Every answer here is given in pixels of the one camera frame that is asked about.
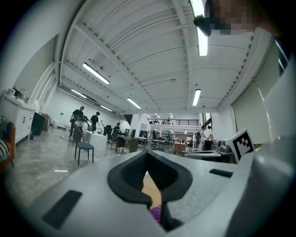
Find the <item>orange chair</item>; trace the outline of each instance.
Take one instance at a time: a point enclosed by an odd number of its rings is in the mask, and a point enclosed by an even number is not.
[[[14,168],[14,165],[12,162],[12,160],[15,158],[15,126],[14,125],[11,126],[10,140],[9,141],[4,140],[4,142],[8,147],[8,150],[10,152],[10,157],[4,162],[0,163],[0,175],[4,174],[9,163],[11,163],[12,167]]]

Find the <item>chair seat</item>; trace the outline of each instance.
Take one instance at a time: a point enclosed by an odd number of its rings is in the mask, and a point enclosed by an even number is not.
[[[78,142],[77,147],[82,148],[82,149],[94,149],[94,146],[89,144],[89,143],[82,143]]]

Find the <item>marble floor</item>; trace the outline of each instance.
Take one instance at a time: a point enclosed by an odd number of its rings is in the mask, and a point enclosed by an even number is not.
[[[118,156],[114,149],[107,145],[104,152],[94,153],[94,162]],[[68,132],[53,129],[43,131],[34,140],[23,140],[16,146],[14,168],[6,173],[7,191],[23,206],[29,207],[33,201],[49,187],[57,184],[77,169],[92,163],[87,159],[87,152],[81,150],[80,166],[74,159],[75,144],[69,141]],[[173,146],[165,146],[165,152],[173,153]]]

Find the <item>roller shade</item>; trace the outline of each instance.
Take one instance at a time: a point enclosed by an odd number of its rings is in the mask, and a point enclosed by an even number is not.
[[[232,104],[237,130],[247,128],[254,144],[269,142],[267,115],[262,104],[263,98],[272,89],[279,78],[278,48],[273,42],[271,49],[255,82]]]

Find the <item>cardboard box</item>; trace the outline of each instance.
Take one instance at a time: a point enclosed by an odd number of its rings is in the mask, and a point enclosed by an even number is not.
[[[43,130],[44,131],[48,131],[49,126],[50,126],[50,116],[48,114],[45,113],[40,113],[41,116],[45,117],[45,122],[43,125]]]

